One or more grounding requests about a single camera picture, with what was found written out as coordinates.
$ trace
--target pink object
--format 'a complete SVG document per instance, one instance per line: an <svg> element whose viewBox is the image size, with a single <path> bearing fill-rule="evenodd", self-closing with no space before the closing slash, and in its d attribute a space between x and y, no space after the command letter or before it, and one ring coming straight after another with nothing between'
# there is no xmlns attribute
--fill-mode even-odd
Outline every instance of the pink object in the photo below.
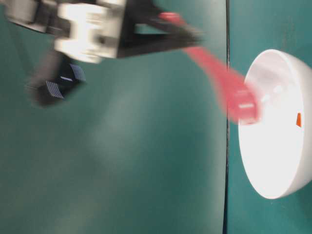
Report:
<svg viewBox="0 0 312 234"><path fill-rule="evenodd" d="M164 12L160 18L174 24L185 24L177 13ZM228 111L229 119L233 122L255 123L259 119L259 109L256 97L244 83L244 77L237 71L228 68L214 55L203 47L188 47L183 50L211 78L222 109Z"/></svg>

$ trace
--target white bowl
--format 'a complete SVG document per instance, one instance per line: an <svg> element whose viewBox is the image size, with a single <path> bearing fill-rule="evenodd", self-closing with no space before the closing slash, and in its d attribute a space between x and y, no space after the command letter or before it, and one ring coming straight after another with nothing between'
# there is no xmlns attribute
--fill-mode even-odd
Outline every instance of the white bowl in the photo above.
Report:
<svg viewBox="0 0 312 234"><path fill-rule="evenodd" d="M248 179L265 198L289 195L312 179L312 69L289 54L266 50L245 82L255 89L261 112L258 123L238 125Z"/></svg>

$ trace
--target robotic arm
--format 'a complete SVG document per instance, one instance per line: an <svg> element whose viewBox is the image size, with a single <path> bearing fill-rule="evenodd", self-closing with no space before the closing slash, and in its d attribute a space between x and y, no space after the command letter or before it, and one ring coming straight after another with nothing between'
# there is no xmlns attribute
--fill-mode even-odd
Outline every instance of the robotic arm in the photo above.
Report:
<svg viewBox="0 0 312 234"><path fill-rule="evenodd" d="M31 77L29 91L41 106L54 104L85 80L74 61L99 63L195 46L199 32L163 20L152 0L0 0L7 19L54 36L53 48ZM138 24L163 34L139 34Z"/></svg>

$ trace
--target orange mark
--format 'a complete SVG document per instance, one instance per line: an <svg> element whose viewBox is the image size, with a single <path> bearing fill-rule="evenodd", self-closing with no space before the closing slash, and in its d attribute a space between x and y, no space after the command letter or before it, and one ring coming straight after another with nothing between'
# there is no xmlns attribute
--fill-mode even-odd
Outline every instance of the orange mark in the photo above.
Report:
<svg viewBox="0 0 312 234"><path fill-rule="evenodd" d="M301 113L298 113L297 115L297 123L296 123L299 127L301 127Z"/></svg>

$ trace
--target green background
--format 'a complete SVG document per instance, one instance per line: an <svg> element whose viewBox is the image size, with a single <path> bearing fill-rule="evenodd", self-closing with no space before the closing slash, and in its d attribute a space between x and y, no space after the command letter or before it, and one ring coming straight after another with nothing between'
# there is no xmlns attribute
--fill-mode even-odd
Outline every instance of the green background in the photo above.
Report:
<svg viewBox="0 0 312 234"><path fill-rule="evenodd" d="M226 59L225 1L158 3ZM0 233L221 233L226 119L203 72L181 51L81 64L88 84L40 109L0 10ZM18 30L38 63L50 38Z"/></svg>
<svg viewBox="0 0 312 234"><path fill-rule="evenodd" d="M311 9L310 0L230 0L231 66L246 74L266 49L285 51L312 66ZM231 125L230 132L228 233L312 233L312 185L286 198L262 198L245 174L237 126Z"/></svg>

